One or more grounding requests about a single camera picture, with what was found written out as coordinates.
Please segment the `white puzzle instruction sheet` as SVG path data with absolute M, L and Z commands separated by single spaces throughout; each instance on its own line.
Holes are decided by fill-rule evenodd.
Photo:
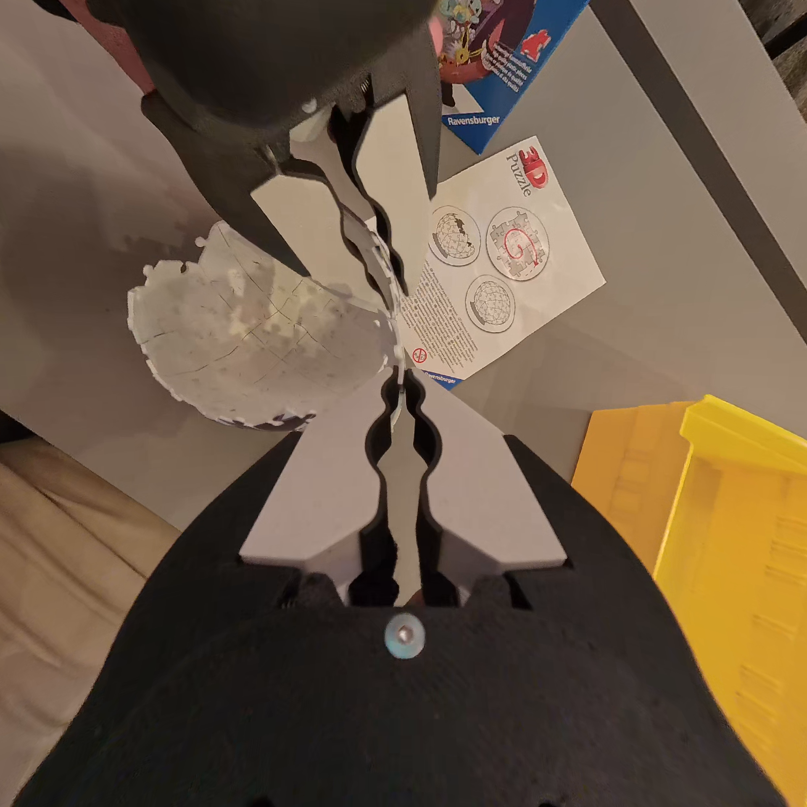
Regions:
M 439 184 L 427 247 L 398 330 L 446 389 L 605 283 L 537 136 Z

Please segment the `yellow plastic bin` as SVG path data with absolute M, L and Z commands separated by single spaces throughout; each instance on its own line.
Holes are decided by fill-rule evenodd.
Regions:
M 659 586 L 741 741 L 805 805 L 805 439 L 711 395 L 598 410 L 572 486 Z

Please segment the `beige cushion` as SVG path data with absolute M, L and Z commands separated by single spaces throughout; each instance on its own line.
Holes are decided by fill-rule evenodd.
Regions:
M 2 805 L 86 700 L 179 534 L 44 439 L 2 444 Z

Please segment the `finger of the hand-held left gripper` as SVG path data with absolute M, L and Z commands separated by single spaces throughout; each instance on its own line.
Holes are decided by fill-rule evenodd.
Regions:
M 251 196 L 316 285 L 359 308 L 395 312 L 395 283 L 377 234 L 338 199 L 316 163 L 284 161 Z
M 406 94 L 369 110 L 353 173 L 376 214 L 400 290 L 409 296 L 425 267 L 432 207 Z

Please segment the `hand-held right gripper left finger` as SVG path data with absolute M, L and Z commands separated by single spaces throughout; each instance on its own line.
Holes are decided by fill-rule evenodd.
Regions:
M 382 479 L 370 435 L 398 403 L 399 372 L 382 370 L 303 430 L 240 548 L 244 562 L 304 573 L 361 573 L 361 532 L 379 523 Z

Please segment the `blue puzzle box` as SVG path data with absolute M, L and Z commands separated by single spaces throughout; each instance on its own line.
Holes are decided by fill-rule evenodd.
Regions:
M 440 1 L 442 122 L 481 155 L 589 1 Z

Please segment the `partly built puzzle ball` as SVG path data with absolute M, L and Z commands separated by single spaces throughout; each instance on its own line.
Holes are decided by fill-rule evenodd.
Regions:
M 144 268 L 127 326 L 153 378 L 206 418 L 302 429 L 403 364 L 386 312 L 300 276 L 222 220 L 196 245 L 196 261 Z

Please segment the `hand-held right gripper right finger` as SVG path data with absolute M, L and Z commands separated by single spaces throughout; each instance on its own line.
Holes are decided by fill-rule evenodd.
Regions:
M 426 464 L 416 525 L 422 574 L 561 566 L 567 553 L 503 433 L 419 370 L 404 377 Z

